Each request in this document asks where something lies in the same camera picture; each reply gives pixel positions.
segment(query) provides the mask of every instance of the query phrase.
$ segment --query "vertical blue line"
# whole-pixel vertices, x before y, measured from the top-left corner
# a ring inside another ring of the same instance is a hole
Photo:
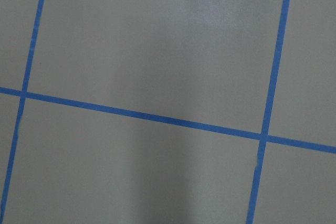
[[[253,224],[254,213],[256,209],[260,177],[261,177],[261,171],[263,169],[264,155],[265,155],[265,149],[266,149],[266,141],[267,141],[269,124],[270,124],[270,119],[271,119],[271,114],[272,114],[275,89],[276,89],[277,79],[278,79],[282,46],[283,46],[284,37],[285,37],[285,29],[286,29],[286,22],[287,22],[287,16],[288,16],[289,2],[290,0],[282,1],[281,15],[280,15],[280,21],[279,21],[279,28],[278,28],[278,36],[277,36],[277,42],[275,45],[274,59],[273,59],[271,77],[269,81],[268,94],[267,94],[267,100],[266,100],[266,106],[265,106],[265,112],[264,112],[264,119],[262,121],[263,125],[261,127],[261,136],[260,136],[259,148],[258,148],[258,154],[257,154],[258,163],[254,171],[246,224]]]
[[[11,149],[9,153],[5,184],[4,184],[4,189],[3,189],[2,198],[1,198],[0,224],[2,224],[4,221],[4,214],[5,214],[5,209],[6,209],[9,185],[11,183],[10,179],[12,177],[15,152],[16,152],[16,146],[17,146],[17,141],[18,141],[19,126],[20,126],[22,115],[23,115],[23,110],[25,107],[26,94],[27,94],[27,89],[28,89],[30,71],[32,69],[32,64],[33,64],[33,57],[34,57],[34,51],[35,51],[36,40],[37,40],[37,35],[38,35],[38,27],[40,24],[40,18],[41,18],[42,9],[43,9],[43,3],[44,3],[44,0],[38,1],[35,21],[34,21],[34,27],[33,27],[33,34],[31,35],[31,40],[30,40],[30,47],[29,47],[28,59],[26,63],[26,70],[25,70],[22,90],[20,94],[20,102],[19,102],[19,107],[18,107],[17,116],[16,116],[12,145],[11,145]]]

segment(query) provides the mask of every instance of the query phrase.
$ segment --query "gray square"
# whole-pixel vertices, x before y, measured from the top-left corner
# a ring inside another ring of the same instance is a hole
[[[244,223],[257,148],[28,99],[4,223]]]
[[[21,89],[38,0],[0,0],[0,87]]]
[[[267,143],[257,224],[334,224],[336,155]]]
[[[4,187],[19,97],[0,94],[0,197]]]
[[[291,0],[270,134],[336,146],[336,0]]]
[[[46,0],[29,91],[260,132],[282,0]]]

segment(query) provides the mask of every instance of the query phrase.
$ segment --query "blue tape strip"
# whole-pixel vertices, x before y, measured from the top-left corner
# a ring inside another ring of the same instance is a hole
[[[178,126],[183,126],[183,127],[188,127],[188,128],[198,129],[198,130],[222,133],[222,134],[227,134],[227,135],[232,135],[232,136],[240,136],[240,137],[245,137],[245,138],[250,138],[250,139],[255,139],[255,140],[260,139],[259,133],[241,131],[241,130],[226,128],[226,127],[221,127],[221,126],[215,126],[211,124],[197,123],[197,122],[182,120],[182,119],[169,118],[167,116],[154,115],[154,114],[148,114],[148,113],[125,110],[125,109],[118,109],[114,107],[98,105],[98,104],[93,104],[93,103],[74,101],[74,100],[58,98],[58,97],[51,97],[48,95],[35,94],[35,93],[28,92],[27,98],[31,98],[31,99],[39,100],[39,101],[45,101],[45,102],[58,103],[58,104],[63,104],[63,105],[68,105],[68,106],[74,106],[74,107],[84,108],[88,110],[101,111],[105,113],[124,115],[124,116],[129,116],[132,118],[145,119],[145,120],[154,121],[154,122],[173,124],[173,125],[178,125]]]
[[[34,21],[34,27],[33,27],[33,34],[31,35],[31,40],[30,40],[30,47],[29,47],[28,59],[26,63],[26,70],[25,70],[25,75],[23,79],[22,90],[20,92],[20,102],[19,102],[19,107],[17,111],[12,145],[11,145],[10,154],[9,154],[5,184],[4,184],[4,189],[3,189],[2,198],[1,198],[0,224],[2,224],[4,221],[9,185],[11,183],[10,179],[12,177],[15,152],[16,152],[16,146],[17,146],[17,141],[18,141],[19,126],[20,126],[22,115],[23,115],[23,110],[25,107],[26,93],[27,93],[27,88],[28,88],[28,83],[29,83],[30,71],[32,69],[32,63],[33,63],[34,51],[35,51],[36,40],[37,40],[37,35],[38,35],[38,27],[40,24],[40,18],[41,18],[42,9],[43,9],[43,3],[44,3],[44,0],[38,1],[35,21]]]
[[[273,66],[272,66],[271,77],[269,81],[268,94],[267,94],[267,100],[266,100],[266,106],[265,106],[265,112],[264,112],[264,119],[262,121],[263,125],[261,128],[261,138],[259,141],[259,148],[258,148],[258,154],[257,154],[258,162],[255,168],[254,177],[253,177],[252,190],[251,190],[251,195],[250,195],[250,202],[249,202],[249,208],[248,208],[248,213],[247,213],[247,218],[246,218],[246,224],[253,223],[254,213],[256,209],[259,184],[260,184],[260,178],[261,178],[261,171],[263,169],[264,155],[265,155],[265,149],[266,149],[266,139],[268,135],[269,124],[270,124],[270,119],[271,119],[271,114],[272,114],[272,107],[273,107],[273,101],[274,101],[274,95],[275,95],[275,89],[277,85],[280,59],[281,59],[281,53],[282,53],[282,46],[283,46],[284,37],[285,37],[286,22],[287,22],[288,10],[289,10],[289,2],[290,0],[282,1],[277,42],[275,45]]]
[[[294,140],[278,136],[267,136],[267,141],[275,144],[289,145],[299,148],[305,148],[314,151],[336,154],[336,147],[323,144],[309,143],[300,140]]]
[[[0,87],[0,93],[1,94],[15,95],[16,97],[19,97],[21,95],[20,90],[8,89],[8,88],[2,88],[2,87]]]

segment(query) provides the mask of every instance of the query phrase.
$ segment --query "gray surface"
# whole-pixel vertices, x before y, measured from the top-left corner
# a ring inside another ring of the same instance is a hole
[[[268,143],[254,223],[334,224],[336,155]]]
[[[0,94],[0,196],[6,177],[19,98]]]
[[[245,223],[257,148],[28,99],[5,223]]]
[[[260,132],[282,0],[46,0],[29,91]]]
[[[0,87],[21,90],[38,0],[0,0]]]
[[[336,146],[336,0],[291,0],[270,134]]]

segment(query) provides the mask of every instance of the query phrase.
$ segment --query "blue grid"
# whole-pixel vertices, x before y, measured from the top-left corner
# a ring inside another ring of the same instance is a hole
[[[216,126],[216,125],[211,125],[211,124],[198,123],[198,122],[193,122],[193,121],[188,121],[188,120],[170,118],[166,116],[142,113],[142,112],[114,108],[114,107],[104,106],[104,105],[99,105],[99,104],[94,104],[94,103],[87,103],[87,102],[69,100],[69,99],[64,99],[64,98],[59,98],[59,97],[52,97],[49,95],[27,92],[30,71],[32,69],[34,51],[35,51],[35,46],[36,46],[36,41],[37,41],[39,22],[40,22],[43,4],[44,4],[44,0],[39,0],[35,22],[34,22],[33,34],[31,36],[30,48],[29,48],[28,59],[26,63],[26,70],[25,70],[22,89],[14,90],[14,89],[0,87],[0,93],[20,97],[17,118],[15,122],[14,133],[13,133],[13,140],[12,140],[12,145],[11,145],[10,154],[9,154],[5,184],[4,184],[3,194],[2,194],[2,199],[1,199],[0,224],[2,224],[4,220],[7,196],[8,196],[9,186],[11,182],[10,179],[12,176],[16,146],[18,142],[18,130],[19,130],[20,121],[23,115],[26,98],[38,100],[38,101],[50,102],[50,103],[57,103],[57,104],[62,104],[66,106],[73,106],[73,107],[78,107],[78,108],[83,108],[83,109],[88,109],[88,110],[101,111],[105,113],[129,116],[132,118],[161,122],[161,123],[166,123],[166,124],[173,124],[173,125],[178,125],[182,127],[189,127],[193,129],[203,130],[203,131],[210,131],[210,132],[216,132],[220,134],[239,136],[239,137],[244,137],[244,138],[248,138],[251,140],[259,141],[259,148],[258,148],[258,153],[257,153],[258,164],[254,172],[248,214],[247,214],[247,219],[246,219],[246,224],[252,224],[253,219],[254,219],[255,207],[257,203],[258,189],[259,189],[259,183],[260,183],[261,172],[263,168],[264,154],[265,154],[267,142],[336,154],[336,147],[334,146],[310,143],[310,142],[299,141],[299,140],[294,140],[294,139],[289,139],[289,138],[284,138],[284,137],[272,136],[268,134],[271,113],[272,113],[272,106],[273,106],[275,90],[276,90],[276,83],[277,83],[278,72],[279,72],[279,66],[280,66],[282,45],[284,43],[284,37],[285,37],[285,28],[286,28],[286,21],[287,21],[287,15],[288,15],[288,10],[289,10],[289,2],[290,0],[283,0],[283,3],[282,3],[277,42],[276,42],[274,60],[273,60],[273,65],[272,65],[272,70],[271,70],[271,76],[270,76],[270,82],[269,82],[269,88],[268,88],[268,94],[267,94],[267,100],[266,100],[266,106],[265,106],[265,112],[264,112],[264,119],[262,123],[263,125],[261,129],[261,133],[255,133],[255,132],[231,129],[231,128]]]

